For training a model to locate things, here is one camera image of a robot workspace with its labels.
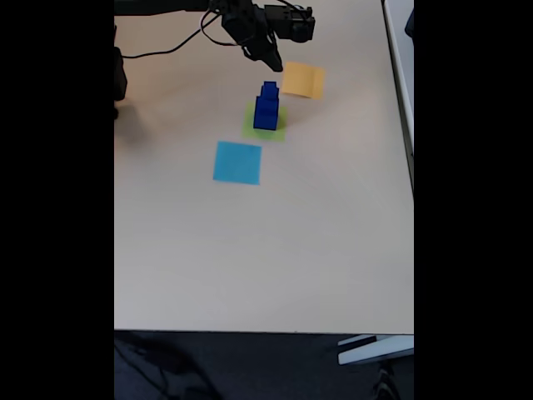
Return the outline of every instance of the white table surface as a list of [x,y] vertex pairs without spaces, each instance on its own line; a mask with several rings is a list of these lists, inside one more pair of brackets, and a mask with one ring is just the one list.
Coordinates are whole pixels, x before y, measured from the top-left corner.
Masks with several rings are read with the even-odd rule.
[[[280,54],[326,84],[322,100],[280,95],[285,142],[241,138],[246,103],[282,75],[240,48],[199,36],[125,61],[116,329],[413,333],[414,203],[381,3],[302,5],[314,39]],[[172,48],[200,16],[118,17],[116,45]],[[260,186],[213,181],[219,140],[262,146]]]

